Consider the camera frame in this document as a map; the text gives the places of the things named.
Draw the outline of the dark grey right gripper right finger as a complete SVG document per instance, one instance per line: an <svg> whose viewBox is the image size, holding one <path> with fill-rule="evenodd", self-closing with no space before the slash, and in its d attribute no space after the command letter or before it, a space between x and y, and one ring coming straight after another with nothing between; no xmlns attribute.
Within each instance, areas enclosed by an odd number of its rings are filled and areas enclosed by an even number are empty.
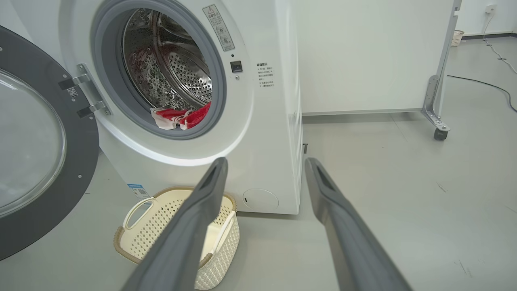
<svg viewBox="0 0 517 291"><path fill-rule="evenodd" d="M410 291L402 272L318 159L305 159L305 177L312 210L325 227L339 289Z"/></svg>

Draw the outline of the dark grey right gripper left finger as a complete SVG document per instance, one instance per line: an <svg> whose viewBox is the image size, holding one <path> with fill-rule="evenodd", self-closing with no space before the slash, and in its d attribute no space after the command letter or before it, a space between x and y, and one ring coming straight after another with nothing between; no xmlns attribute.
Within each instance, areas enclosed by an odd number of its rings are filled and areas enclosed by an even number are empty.
<svg viewBox="0 0 517 291"><path fill-rule="evenodd" d="M124 291L192 291L208 225L220 211L228 162L218 157L161 232Z"/></svg>

